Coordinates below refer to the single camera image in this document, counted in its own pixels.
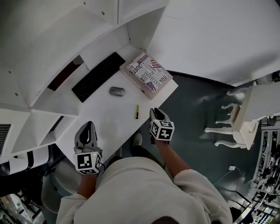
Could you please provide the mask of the pink box with printed lid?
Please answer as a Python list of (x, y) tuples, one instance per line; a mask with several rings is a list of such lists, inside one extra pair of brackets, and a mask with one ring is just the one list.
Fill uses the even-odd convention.
[(121, 65), (120, 71), (150, 100), (173, 79), (166, 69), (142, 49)]

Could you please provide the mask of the grey computer mouse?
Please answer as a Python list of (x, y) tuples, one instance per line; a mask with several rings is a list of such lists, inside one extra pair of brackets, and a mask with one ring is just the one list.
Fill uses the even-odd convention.
[(110, 87), (109, 94), (112, 96), (122, 97), (126, 93), (124, 88), (121, 87)]

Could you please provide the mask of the white and black machine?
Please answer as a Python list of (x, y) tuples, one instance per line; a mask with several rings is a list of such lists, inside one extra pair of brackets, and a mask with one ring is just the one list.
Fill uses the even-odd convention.
[(46, 164), (51, 158), (48, 147), (29, 151), (17, 156), (13, 156), (9, 161), (0, 164), (0, 176), (12, 175), (24, 170), (30, 170)]

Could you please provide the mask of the grey vent grille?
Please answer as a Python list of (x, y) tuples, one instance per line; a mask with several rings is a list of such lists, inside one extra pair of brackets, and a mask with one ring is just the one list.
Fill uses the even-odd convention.
[(2, 154), (11, 124), (0, 124), (0, 155)]

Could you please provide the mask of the cluttered white shelf rack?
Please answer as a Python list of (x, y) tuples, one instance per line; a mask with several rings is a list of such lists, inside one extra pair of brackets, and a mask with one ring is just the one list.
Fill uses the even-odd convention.
[(272, 224), (280, 217), (280, 129), (262, 131), (259, 157), (237, 224)]

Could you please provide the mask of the person's dark trouser leg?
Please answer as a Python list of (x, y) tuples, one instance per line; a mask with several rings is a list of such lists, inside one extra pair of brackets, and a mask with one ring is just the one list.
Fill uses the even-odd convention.
[(159, 164), (165, 170), (165, 164), (162, 164), (153, 154), (151, 154), (148, 150), (143, 148), (141, 145), (133, 146), (130, 149), (130, 153), (133, 157), (144, 157), (153, 160), (157, 164)]

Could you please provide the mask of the grey round stool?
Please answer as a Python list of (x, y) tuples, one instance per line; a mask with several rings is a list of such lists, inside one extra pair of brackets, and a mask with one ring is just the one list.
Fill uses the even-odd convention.
[(77, 192), (82, 175), (67, 159), (47, 170), (42, 178), (41, 201), (51, 212), (58, 213), (61, 199)]

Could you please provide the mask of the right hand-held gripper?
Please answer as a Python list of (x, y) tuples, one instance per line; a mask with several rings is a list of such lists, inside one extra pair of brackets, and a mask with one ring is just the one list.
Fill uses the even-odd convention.
[(156, 140), (171, 140), (175, 126), (170, 122), (169, 116), (159, 108), (151, 108), (149, 111), (151, 124), (150, 133)]

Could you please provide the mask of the black flat device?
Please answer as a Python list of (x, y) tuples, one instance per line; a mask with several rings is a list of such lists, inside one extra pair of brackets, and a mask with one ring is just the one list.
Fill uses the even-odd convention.
[(56, 129), (56, 127), (59, 125), (59, 123), (62, 121), (62, 119), (64, 118), (64, 116), (60, 116), (58, 118), (58, 120), (55, 122), (55, 124), (52, 126), (52, 128), (50, 129), (50, 132), (54, 131)]

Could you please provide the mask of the black keyboard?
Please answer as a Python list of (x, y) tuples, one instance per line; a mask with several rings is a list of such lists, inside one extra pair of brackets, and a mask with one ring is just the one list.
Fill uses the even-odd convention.
[(125, 62), (117, 52), (112, 53), (85, 75), (72, 88), (72, 92), (84, 103), (98, 88), (118, 72), (120, 66)]

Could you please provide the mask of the white ornate side table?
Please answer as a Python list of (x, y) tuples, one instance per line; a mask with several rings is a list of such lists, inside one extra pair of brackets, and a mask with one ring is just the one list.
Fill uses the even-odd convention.
[(228, 96), (236, 96), (244, 93), (242, 104), (228, 104), (222, 109), (232, 107), (228, 114), (230, 118), (215, 123), (230, 124), (231, 127), (205, 128), (206, 133), (220, 133), (232, 135), (235, 142), (223, 140), (216, 141), (215, 146), (225, 145), (230, 148), (242, 148), (249, 150), (255, 139), (259, 121), (263, 118), (280, 116), (280, 81), (271, 84), (252, 85), (235, 91), (227, 91)]

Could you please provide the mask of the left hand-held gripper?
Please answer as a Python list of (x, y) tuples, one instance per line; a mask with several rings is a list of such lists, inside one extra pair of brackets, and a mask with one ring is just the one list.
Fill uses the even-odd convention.
[(82, 175), (99, 173), (103, 150), (97, 147), (97, 141), (96, 129), (92, 121), (85, 123), (75, 135), (74, 164), (76, 171)]

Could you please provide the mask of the white desk with hutch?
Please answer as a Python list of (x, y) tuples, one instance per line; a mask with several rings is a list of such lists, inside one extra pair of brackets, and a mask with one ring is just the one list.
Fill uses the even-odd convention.
[[(0, 0), (0, 124), (11, 124), (0, 164), (51, 144), (72, 161), (74, 136), (88, 121), (103, 158), (112, 155), (177, 84), (171, 80), (150, 100), (119, 70), (84, 103), (72, 88), (114, 52), (125, 61), (140, 49), (151, 52), (169, 2)], [(110, 87), (126, 93), (112, 96)]]

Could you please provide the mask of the person's white sweatshirt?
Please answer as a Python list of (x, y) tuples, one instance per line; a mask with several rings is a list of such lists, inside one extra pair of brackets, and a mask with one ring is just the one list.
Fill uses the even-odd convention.
[(232, 224), (228, 203), (205, 176), (189, 169), (170, 179), (145, 157), (114, 162), (88, 199), (62, 198), (56, 224), (151, 224), (162, 217), (178, 224)]

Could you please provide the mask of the person's left forearm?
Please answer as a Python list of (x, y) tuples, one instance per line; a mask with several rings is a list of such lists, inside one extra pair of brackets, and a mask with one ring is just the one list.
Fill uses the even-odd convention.
[(89, 199), (96, 190), (97, 174), (83, 175), (77, 193)]

